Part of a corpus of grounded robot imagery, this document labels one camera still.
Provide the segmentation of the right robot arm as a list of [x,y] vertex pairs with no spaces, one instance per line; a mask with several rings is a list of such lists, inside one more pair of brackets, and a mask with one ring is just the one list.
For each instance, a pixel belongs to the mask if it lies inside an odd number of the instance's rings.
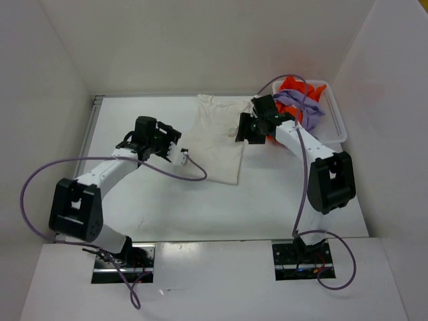
[[295,116],[279,113],[273,96],[256,96],[251,104],[251,112],[239,117],[236,141],[263,144],[271,137],[304,165],[303,195],[292,237],[294,257],[307,263],[325,242],[331,212],[347,206],[356,196],[352,158],[322,144]]

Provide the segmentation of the white t shirt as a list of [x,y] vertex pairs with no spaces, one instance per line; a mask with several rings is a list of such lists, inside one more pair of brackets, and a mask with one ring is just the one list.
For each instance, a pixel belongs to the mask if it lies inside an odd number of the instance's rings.
[[249,112],[249,98],[221,98],[199,94],[198,109],[190,130],[180,146],[207,172],[207,179],[237,185],[243,142],[236,142],[241,113]]

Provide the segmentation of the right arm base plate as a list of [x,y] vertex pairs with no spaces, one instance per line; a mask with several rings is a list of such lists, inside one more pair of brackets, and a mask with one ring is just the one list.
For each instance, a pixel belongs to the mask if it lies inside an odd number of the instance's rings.
[[336,277],[329,244],[322,241],[304,249],[300,241],[272,243],[276,281],[315,280]]

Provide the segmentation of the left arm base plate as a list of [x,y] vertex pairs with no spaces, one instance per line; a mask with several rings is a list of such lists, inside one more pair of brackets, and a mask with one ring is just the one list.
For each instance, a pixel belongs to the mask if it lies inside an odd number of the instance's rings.
[[[136,259],[126,264],[116,262],[121,273],[130,284],[136,280],[138,283],[153,283],[156,244],[135,243],[133,247],[138,248]],[[97,255],[94,260],[91,283],[122,284],[123,280],[110,261],[106,261]]]

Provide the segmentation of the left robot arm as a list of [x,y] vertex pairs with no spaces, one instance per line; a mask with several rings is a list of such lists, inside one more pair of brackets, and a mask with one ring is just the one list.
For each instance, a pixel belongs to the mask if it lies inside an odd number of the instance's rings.
[[170,163],[184,163],[177,145],[182,134],[172,126],[150,116],[139,116],[134,130],[115,146],[110,160],[104,160],[91,171],[75,179],[61,179],[55,189],[49,228],[79,239],[109,253],[118,267],[143,258],[132,239],[107,226],[102,200],[125,176],[140,167],[151,155]]

